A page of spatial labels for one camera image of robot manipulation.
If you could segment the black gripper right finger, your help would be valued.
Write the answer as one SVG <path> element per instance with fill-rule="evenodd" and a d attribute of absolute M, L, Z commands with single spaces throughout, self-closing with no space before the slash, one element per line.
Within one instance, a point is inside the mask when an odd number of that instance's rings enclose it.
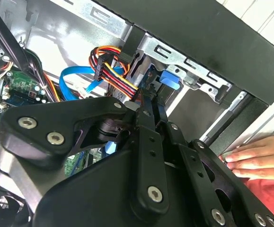
<path fill-rule="evenodd" d="M 274 227 L 274 214 L 200 140 L 186 142 L 167 118 L 164 103 L 153 99 L 165 161 L 179 175 L 175 186 L 195 227 Z"/>

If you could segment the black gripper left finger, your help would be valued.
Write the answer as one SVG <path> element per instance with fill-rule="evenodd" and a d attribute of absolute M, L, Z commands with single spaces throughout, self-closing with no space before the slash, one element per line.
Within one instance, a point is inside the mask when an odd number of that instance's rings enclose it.
<path fill-rule="evenodd" d="M 0 122 L 0 167 L 7 155 L 8 175 L 36 212 L 49 190 L 68 179 L 63 175 L 68 156 L 108 141 L 120 151 L 140 125 L 156 131 L 150 98 L 139 94 L 136 106 L 98 97 L 11 108 Z"/>

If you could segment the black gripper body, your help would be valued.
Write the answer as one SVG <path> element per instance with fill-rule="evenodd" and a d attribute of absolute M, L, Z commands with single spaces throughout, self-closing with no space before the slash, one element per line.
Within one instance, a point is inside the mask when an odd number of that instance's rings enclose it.
<path fill-rule="evenodd" d="M 177 185 L 162 134 L 140 125 L 120 151 L 50 189 L 33 226 L 193 227 Z"/>

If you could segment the person's right hand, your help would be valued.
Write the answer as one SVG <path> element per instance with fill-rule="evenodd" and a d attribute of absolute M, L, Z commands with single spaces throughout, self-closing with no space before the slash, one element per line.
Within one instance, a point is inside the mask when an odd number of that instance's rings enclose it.
<path fill-rule="evenodd" d="M 274 180 L 274 136 L 240 146 L 219 158 L 237 177 Z"/>

